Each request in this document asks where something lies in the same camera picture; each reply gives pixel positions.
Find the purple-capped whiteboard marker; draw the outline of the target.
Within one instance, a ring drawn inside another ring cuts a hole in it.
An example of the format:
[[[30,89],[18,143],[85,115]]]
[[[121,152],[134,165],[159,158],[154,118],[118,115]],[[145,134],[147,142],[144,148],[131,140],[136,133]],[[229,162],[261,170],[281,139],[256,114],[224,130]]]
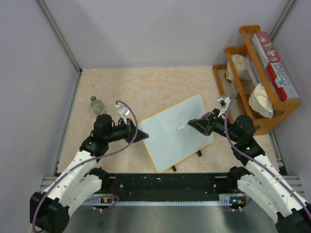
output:
[[[205,117],[207,117],[207,116],[209,116],[209,115],[210,115],[210,112],[207,112],[207,113],[203,114],[201,117],[199,117],[199,118],[197,118],[197,119],[205,118]],[[188,126],[188,124],[185,124],[185,125],[180,126],[179,128],[177,128],[176,130],[180,130],[180,129],[185,128],[185,127],[187,127],[187,126]]]

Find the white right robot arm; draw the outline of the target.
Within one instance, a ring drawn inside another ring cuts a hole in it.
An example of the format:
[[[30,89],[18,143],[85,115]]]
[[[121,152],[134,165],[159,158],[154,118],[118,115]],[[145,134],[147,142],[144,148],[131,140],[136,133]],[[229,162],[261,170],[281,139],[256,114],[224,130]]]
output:
[[[233,167],[227,174],[227,187],[242,191],[271,218],[279,233],[309,233],[311,205],[287,183],[274,168],[264,150],[254,139],[253,120],[240,115],[228,122],[219,109],[188,125],[205,136],[215,132],[227,138],[234,156],[242,167]]]

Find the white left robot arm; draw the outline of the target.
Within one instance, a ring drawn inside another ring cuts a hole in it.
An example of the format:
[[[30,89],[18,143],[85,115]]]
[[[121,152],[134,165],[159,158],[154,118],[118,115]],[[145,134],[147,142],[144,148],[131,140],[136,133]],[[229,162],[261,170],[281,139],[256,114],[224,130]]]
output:
[[[109,143],[125,140],[129,145],[147,139],[138,129],[137,120],[119,119],[115,124],[107,114],[99,115],[90,136],[81,144],[72,162],[43,192],[30,198],[30,223],[35,233],[61,233],[75,211],[92,195],[106,192],[110,180],[100,169],[90,171],[102,158],[108,157]]]

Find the yellow-framed whiteboard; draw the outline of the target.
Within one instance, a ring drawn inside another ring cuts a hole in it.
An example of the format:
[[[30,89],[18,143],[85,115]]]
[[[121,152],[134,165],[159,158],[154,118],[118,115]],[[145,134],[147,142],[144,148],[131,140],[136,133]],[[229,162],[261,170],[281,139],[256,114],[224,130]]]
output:
[[[190,126],[176,130],[205,113],[202,95],[195,94],[139,122],[139,130],[149,135],[143,143],[157,173],[212,144],[213,135],[204,136]]]

